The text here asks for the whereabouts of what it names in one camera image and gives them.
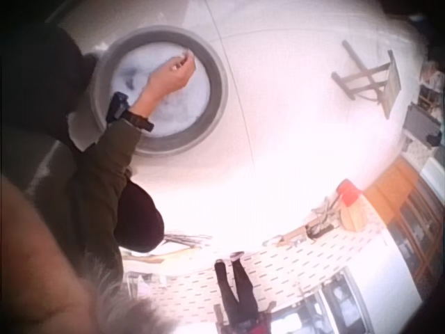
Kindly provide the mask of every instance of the white floor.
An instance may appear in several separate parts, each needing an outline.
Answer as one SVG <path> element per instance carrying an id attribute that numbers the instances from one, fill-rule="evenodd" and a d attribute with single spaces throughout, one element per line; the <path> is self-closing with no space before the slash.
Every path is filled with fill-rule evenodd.
<path id="1" fill-rule="evenodd" d="M 229 77 L 225 114 L 203 143 L 175 157 L 133 160 L 133 179 L 153 196 L 167 230 L 212 235 L 229 251 L 256 248 L 298 227 L 345 177 L 366 187 L 399 153 L 424 48 L 378 4 L 85 0 L 61 25 L 87 52 L 153 24 L 201 35 Z M 350 101 L 331 80 L 333 71 L 356 70 L 342 40 L 368 67 L 393 50 L 402 91 L 389 120 L 381 106 Z M 81 128 L 74 137 L 94 137 Z"/>

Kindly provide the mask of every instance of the wrist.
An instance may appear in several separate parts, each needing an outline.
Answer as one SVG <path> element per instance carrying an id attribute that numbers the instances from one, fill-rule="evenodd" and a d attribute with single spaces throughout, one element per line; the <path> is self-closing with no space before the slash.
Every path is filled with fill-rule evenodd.
<path id="1" fill-rule="evenodd" d="M 143 91 L 136 102 L 129 108 L 129 111 L 135 115 L 148 118 L 160 101 L 161 99 L 157 98 L 155 94 Z"/>

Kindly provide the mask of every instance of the red lid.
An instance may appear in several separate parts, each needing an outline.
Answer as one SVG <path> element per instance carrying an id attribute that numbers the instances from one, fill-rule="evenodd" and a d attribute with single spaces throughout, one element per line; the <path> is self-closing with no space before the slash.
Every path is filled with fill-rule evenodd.
<path id="1" fill-rule="evenodd" d="M 343 180 L 337 187 L 337 193 L 345 206 L 350 207 L 362 194 L 362 192 L 348 179 Z"/>

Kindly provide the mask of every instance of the gray rim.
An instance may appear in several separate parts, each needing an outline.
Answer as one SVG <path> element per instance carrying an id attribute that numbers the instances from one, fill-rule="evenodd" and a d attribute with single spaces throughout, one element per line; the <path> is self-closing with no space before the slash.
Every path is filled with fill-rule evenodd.
<path id="1" fill-rule="evenodd" d="M 106 129 L 105 115 L 110 102 L 110 82 L 113 70 L 130 50 L 149 42 L 173 42 L 190 48 L 206 68 L 210 80 L 209 103 L 198 120 L 182 132 L 152 138 L 146 135 L 136 153 L 146 157 L 162 157 L 186 151 L 202 142 L 223 116 L 227 103 L 227 74 L 223 62 L 213 48 L 200 36 L 172 26 L 151 26 L 138 29 L 114 42 L 100 58 L 92 79 L 91 105 L 96 123 Z"/>

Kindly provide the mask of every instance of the chair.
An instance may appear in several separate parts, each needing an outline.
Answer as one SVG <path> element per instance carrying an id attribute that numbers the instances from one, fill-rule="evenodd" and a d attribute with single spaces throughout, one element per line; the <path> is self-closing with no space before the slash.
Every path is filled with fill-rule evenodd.
<path id="1" fill-rule="evenodd" d="M 386 119 L 389 119 L 394 102 L 396 101 L 398 93 L 401 91 L 401 81 L 398 75 L 396 59 L 394 58 L 392 50 L 388 51 L 390 60 L 389 63 L 368 69 L 347 41 L 344 40 L 341 44 L 346 49 L 349 56 L 353 59 L 360 72 L 348 75 L 347 77 L 343 78 L 340 77 L 336 72 L 333 72 L 331 74 L 332 79 L 334 79 L 334 81 L 340 86 L 343 92 L 345 92 L 345 94 L 349 96 L 351 100 L 355 100 L 355 96 L 358 96 L 366 100 L 376 101 L 378 104 L 381 104 Z M 384 81 L 376 82 L 373 78 L 373 75 L 384 71 L 387 71 L 387 79 Z M 363 77 L 368 78 L 370 84 L 359 88 L 348 87 L 348 84 L 350 82 Z M 371 99 L 360 94 L 366 90 L 374 90 L 377 97 L 375 99 Z"/>

